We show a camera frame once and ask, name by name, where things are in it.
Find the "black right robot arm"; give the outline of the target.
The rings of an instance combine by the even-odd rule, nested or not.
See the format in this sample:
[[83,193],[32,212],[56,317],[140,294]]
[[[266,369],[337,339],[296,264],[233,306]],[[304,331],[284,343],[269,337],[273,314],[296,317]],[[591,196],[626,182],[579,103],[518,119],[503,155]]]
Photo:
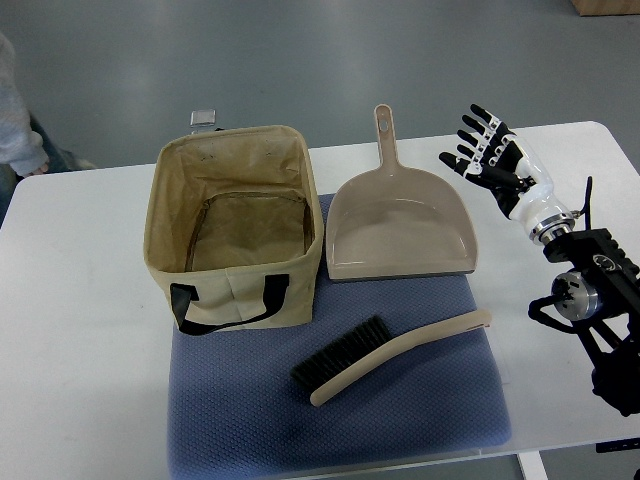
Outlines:
[[551,263],[573,267],[531,301],[531,319],[576,335],[593,364],[593,393],[628,417],[639,412],[639,267],[605,228],[591,227],[593,180],[581,210],[534,228]]

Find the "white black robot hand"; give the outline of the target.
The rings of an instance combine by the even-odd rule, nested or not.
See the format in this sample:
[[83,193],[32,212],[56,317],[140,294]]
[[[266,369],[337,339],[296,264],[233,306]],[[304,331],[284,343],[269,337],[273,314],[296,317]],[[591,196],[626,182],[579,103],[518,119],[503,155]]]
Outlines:
[[468,182],[491,192],[498,208],[519,223],[529,239],[547,245],[567,234],[574,215],[554,194],[554,183],[530,145],[491,112],[473,104],[462,116],[455,153],[439,160]]

